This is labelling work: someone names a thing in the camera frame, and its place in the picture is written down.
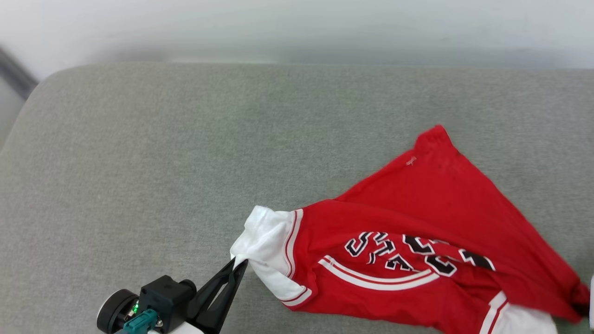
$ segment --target red jersey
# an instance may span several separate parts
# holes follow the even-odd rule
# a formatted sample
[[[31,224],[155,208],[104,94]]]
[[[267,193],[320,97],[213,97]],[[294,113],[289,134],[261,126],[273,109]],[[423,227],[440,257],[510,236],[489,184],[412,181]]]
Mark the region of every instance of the red jersey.
[[[291,310],[445,333],[554,333],[588,288],[443,127],[334,200],[256,207],[231,249]]]

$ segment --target gray fabric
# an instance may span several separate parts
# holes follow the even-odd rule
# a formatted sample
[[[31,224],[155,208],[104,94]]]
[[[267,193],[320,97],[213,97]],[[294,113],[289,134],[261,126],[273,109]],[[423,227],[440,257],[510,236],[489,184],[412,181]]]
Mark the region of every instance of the gray fabric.
[[[335,197],[441,123],[584,281],[594,72],[113,64],[43,82],[0,152],[4,333],[98,333],[117,289],[206,282],[255,204]],[[586,323],[560,322],[561,333]],[[247,273],[224,333],[434,333],[292,313]]]
[[[25,100],[2,78],[0,71],[0,150]]]

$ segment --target red stripe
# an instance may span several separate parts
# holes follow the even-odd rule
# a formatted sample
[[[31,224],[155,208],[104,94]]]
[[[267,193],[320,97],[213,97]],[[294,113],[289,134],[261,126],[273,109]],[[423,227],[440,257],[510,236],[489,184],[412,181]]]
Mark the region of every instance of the red stripe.
[[[332,264],[332,262],[328,261],[328,259],[327,259],[327,258],[323,258],[323,260],[324,260],[324,261],[326,261],[327,263],[330,263],[330,264]],[[409,279],[409,280],[407,280],[407,281],[401,281],[401,282],[392,282],[392,283],[388,283],[388,282],[379,282],[379,281],[374,281],[374,280],[367,279],[367,278],[363,278],[363,277],[360,277],[360,276],[355,276],[355,275],[353,275],[353,274],[351,274],[351,273],[349,273],[349,272],[346,272],[346,271],[344,271],[344,270],[343,270],[342,268],[340,268],[339,266],[335,266],[335,265],[333,265],[333,264],[332,264],[332,266],[333,266],[334,268],[338,269],[339,271],[341,271],[341,272],[343,272],[343,273],[345,273],[345,274],[349,275],[350,277],[354,277],[354,278],[356,278],[356,279],[359,279],[359,280],[361,280],[361,281],[365,281],[365,282],[369,282],[369,283],[376,283],[376,284],[385,284],[385,285],[398,285],[398,284],[404,284],[404,283],[408,283],[408,282],[416,281],[416,280],[418,280],[418,279],[425,278],[425,277],[427,277],[427,276],[431,275],[431,272],[429,272],[429,273],[427,273],[427,275],[425,275],[425,276],[420,276],[420,277],[411,278],[411,279]]]
[[[493,328],[495,327],[495,324],[497,322],[497,319],[499,318],[499,314],[501,312],[501,309],[507,305],[507,300],[505,302],[503,302],[503,304],[501,306],[499,306],[499,308],[497,309],[497,313],[495,314],[495,317],[493,318],[493,322],[491,323],[491,327],[489,327],[489,332],[488,334],[491,334],[491,332],[493,331]]]
[[[289,238],[287,239],[287,243],[285,244],[285,257],[287,258],[287,262],[289,263],[289,273],[287,273],[287,277],[290,277],[291,274],[293,273],[293,265],[291,264],[291,260],[289,258],[289,252],[287,247],[289,246],[289,243],[291,242],[291,237],[293,236],[293,232],[295,231],[295,225],[297,224],[297,210],[293,211],[294,213],[294,220],[293,220],[293,226],[291,226],[291,233],[289,233]]]
[[[306,292],[307,292],[307,288],[305,288],[305,290],[303,290],[303,292],[301,292],[301,293],[300,293],[299,295],[297,295],[297,297],[295,297],[295,298],[291,298],[291,299],[280,299],[280,298],[279,298],[279,300],[280,300],[280,301],[284,301],[284,302],[293,301],[293,300],[296,300],[296,299],[298,299],[299,297],[303,296],[303,294],[304,294],[304,293],[306,293]]]

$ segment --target white wall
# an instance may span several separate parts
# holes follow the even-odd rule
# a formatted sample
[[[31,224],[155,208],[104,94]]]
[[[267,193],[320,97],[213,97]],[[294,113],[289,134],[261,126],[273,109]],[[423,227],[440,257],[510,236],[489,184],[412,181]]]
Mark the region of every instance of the white wall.
[[[38,79],[99,61],[594,68],[592,0],[3,0]]]

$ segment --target small tag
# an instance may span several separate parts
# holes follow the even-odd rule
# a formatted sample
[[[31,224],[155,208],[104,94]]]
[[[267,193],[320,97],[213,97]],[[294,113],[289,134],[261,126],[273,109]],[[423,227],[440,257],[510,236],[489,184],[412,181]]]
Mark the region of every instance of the small tag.
[[[416,156],[412,157],[407,163],[407,166],[412,166],[412,163],[416,160]]]

